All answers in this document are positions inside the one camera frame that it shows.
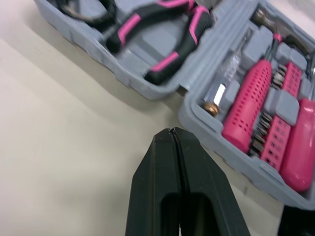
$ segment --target pink screwdriver handle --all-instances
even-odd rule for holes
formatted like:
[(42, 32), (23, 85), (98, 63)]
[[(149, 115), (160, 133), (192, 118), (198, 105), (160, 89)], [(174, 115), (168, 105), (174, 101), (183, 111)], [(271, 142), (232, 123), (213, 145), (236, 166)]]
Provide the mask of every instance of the pink screwdriver handle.
[(242, 152), (249, 150), (253, 124), (267, 95), (271, 74), (271, 64), (264, 59), (250, 70), (224, 123), (223, 137)]
[(284, 154), (280, 175), (297, 192), (307, 190), (312, 183), (315, 164), (315, 102), (300, 101), (300, 112), (292, 128)]

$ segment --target black object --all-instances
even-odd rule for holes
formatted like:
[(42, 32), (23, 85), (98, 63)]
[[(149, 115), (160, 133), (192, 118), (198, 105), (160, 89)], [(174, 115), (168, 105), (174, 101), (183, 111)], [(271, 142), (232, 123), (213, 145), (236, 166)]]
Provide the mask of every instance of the black object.
[(96, 17), (83, 16), (75, 12), (69, 7), (70, 0), (56, 0), (56, 3), (57, 3), (58, 9), (63, 14), (70, 16), (74, 19), (83, 21), (87, 23), (89, 26), (99, 31), (103, 31), (115, 23), (117, 7), (115, 4), (115, 0), (99, 0), (99, 1), (106, 8), (106, 12)]
[(315, 211), (285, 206), (278, 236), (315, 236)]
[(250, 236), (224, 172), (180, 128), (156, 134), (132, 179), (125, 236)]

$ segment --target tool kit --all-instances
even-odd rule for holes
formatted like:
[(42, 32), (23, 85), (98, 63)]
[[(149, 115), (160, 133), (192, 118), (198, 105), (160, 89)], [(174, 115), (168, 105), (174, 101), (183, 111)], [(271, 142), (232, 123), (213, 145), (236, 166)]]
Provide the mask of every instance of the tool kit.
[(34, 0), (145, 98), (280, 202), (315, 209), (315, 40), (267, 0)]

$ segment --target pliers handle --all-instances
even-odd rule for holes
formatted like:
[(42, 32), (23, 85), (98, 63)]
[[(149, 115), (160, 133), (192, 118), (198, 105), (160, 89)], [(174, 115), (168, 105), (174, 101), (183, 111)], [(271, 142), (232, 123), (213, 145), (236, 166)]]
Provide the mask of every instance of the pliers handle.
[(107, 39), (106, 47), (110, 52), (117, 53), (141, 29), (178, 17), (185, 12), (191, 14), (179, 43), (166, 58), (151, 67), (145, 75), (148, 82), (161, 85), (173, 76), (188, 55), (196, 50), (204, 31), (213, 26), (215, 20), (207, 8), (195, 7), (194, 0), (158, 1), (142, 6), (134, 10), (130, 17)]

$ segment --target plastic compartment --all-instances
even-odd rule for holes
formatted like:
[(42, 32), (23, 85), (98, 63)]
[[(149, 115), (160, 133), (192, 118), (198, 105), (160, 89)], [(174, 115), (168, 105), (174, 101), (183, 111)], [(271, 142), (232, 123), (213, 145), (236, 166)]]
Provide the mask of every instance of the plastic compartment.
[[(262, 30), (250, 21), (258, 7), (267, 11), (273, 18), (286, 22), (291, 30), (306, 41), (311, 48), (315, 47), (315, 42), (306, 33), (271, 4), (263, 0), (221, 0), (213, 10), (213, 14), (217, 18), (215, 27), (203, 35), (198, 49), (187, 58), (182, 68), (167, 84), (155, 86), (146, 82), (143, 74), (151, 65), (173, 49), (187, 20), (185, 15), (174, 21), (163, 22), (141, 31), (120, 53), (112, 55), (100, 42), (108, 37), (113, 28), (101, 33), (85, 23), (63, 15), (55, 8), (55, 0), (34, 1), (43, 17), (67, 40), (79, 45), (92, 58), (112, 70), (123, 84), (138, 91), (147, 99), (162, 99), (175, 92), (179, 87), (184, 87), (188, 93), (180, 109), (179, 120), (186, 129), (196, 135), (207, 149), (216, 152), (233, 169), (243, 173), (255, 186), (280, 202), (302, 209), (315, 209), (315, 179), (311, 189), (307, 192), (300, 194), (293, 191), (284, 183), (274, 168), (257, 157), (248, 157), (222, 137), (222, 121), (226, 114), (223, 114), (220, 119), (216, 119), (200, 106), (220, 64), (235, 52), (248, 30), (252, 35)], [(151, 1), (116, 0), (119, 8), (118, 21), (121, 22), (133, 8)], [(103, 10), (98, 5), (98, 0), (80, 0), (80, 2), (82, 5), (88, 6), (88, 8), (82, 9), (84, 14), (94, 15)], [(259, 43), (260, 46), (253, 47), (242, 54), (243, 64), (235, 79), (240, 85), (250, 64), (244, 64), (245, 61), (252, 60), (251, 63), (255, 63), (259, 60), (271, 43), (268, 34), (262, 35), (267, 39)], [(294, 53), (293, 55), (289, 53), (289, 55), (294, 59), (299, 58)], [(278, 61), (275, 59), (272, 61), (273, 70), (277, 69), (277, 66)], [(305, 96), (307, 91), (303, 90), (300, 93)], [(233, 96), (226, 97), (227, 110), (233, 99)]]
[[(223, 50), (223, 45), (228, 47), (229, 50), (232, 50), (235, 47), (233, 43), (240, 43), (244, 32), (248, 28), (254, 28), (250, 18), (257, 7), (267, 11), (274, 18), (280, 21), (285, 21), (290, 25), (290, 28), (294, 33), (306, 41), (311, 48), (314, 48), (314, 40), (272, 5), (264, 1), (251, 3), (252, 5), (250, 6), (249, 4), (248, 9), (243, 10), (243, 14), (239, 18), (238, 24), (234, 24), (233, 32), (231, 32), (231, 35), (234, 35), (233, 42), (224, 42), (217, 50)], [(314, 210), (315, 180), (308, 191), (304, 193), (295, 192), (284, 183), (279, 173), (269, 164), (257, 157), (248, 157), (224, 139), (221, 135), (223, 124), (219, 120), (211, 117), (201, 108), (200, 101), (212, 82), (215, 70), (223, 59), (224, 55), (216, 58), (216, 61), (208, 58), (206, 59), (207, 61), (209, 60), (213, 66), (204, 67), (202, 73), (196, 75), (200, 77), (200, 80), (198, 80), (199, 83), (189, 91), (188, 95), (185, 97), (184, 105), (179, 112), (180, 122), (186, 129), (192, 131), (207, 149), (213, 150), (215, 153), (223, 157), (228, 165), (236, 171), (243, 173), (259, 189), (269, 193), (286, 205)], [(275, 60), (273, 61), (273, 69), (276, 67), (277, 61)]]
[[(162, 22), (139, 32), (118, 54), (112, 55), (100, 43), (112, 32), (113, 28), (106, 32), (99, 32), (83, 22), (63, 15), (56, 9), (55, 0), (34, 0), (41, 15), (52, 24), (67, 40), (84, 49), (93, 59), (108, 67), (118, 80), (128, 87), (135, 89), (141, 95), (150, 100), (162, 99), (175, 92), (180, 86), (189, 89), (194, 81), (188, 77), (179, 76), (178, 73), (164, 86), (155, 86), (143, 79), (143, 74), (154, 64), (172, 51), (181, 31), (188, 19), (187, 15), (173, 21)], [(123, 21), (136, 7), (153, 2), (153, 0), (116, 0), (118, 6), (118, 22)], [(221, 0), (213, 14), (219, 22), (226, 21), (224, 16), (243, 0)], [(98, 0), (79, 0), (79, 5), (85, 6), (82, 13), (96, 15), (104, 10)], [(203, 60), (207, 52), (205, 43), (212, 43), (218, 38), (219, 27), (206, 31), (201, 38), (198, 49), (186, 60), (195, 68)]]

